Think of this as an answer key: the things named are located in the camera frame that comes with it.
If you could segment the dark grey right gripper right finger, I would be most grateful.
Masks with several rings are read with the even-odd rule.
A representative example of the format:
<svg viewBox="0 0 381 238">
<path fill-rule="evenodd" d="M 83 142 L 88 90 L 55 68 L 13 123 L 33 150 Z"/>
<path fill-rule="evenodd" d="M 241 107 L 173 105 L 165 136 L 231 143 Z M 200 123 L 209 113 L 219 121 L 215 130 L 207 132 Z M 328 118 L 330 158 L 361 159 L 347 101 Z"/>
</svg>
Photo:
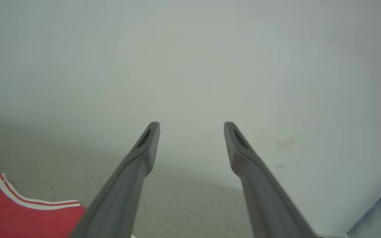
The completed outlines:
<svg viewBox="0 0 381 238">
<path fill-rule="evenodd" d="M 233 122 L 224 123 L 231 169 L 242 183 L 255 238 L 316 238 L 316 233 Z"/>
</svg>

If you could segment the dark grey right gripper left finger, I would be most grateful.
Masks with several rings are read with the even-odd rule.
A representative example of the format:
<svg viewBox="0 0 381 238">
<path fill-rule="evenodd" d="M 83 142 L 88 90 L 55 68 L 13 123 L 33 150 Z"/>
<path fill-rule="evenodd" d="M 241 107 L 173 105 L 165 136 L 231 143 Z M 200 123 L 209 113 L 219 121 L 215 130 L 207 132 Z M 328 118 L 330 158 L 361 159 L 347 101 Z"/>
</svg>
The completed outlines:
<svg viewBox="0 0 381 238">
<path fill-rule="evenodd" d="M 160 123 L 151 122 L 125 156 L 86 212 L 70 238 L 131 238 L 145 177 L 153 170 Z"/>
</svg>

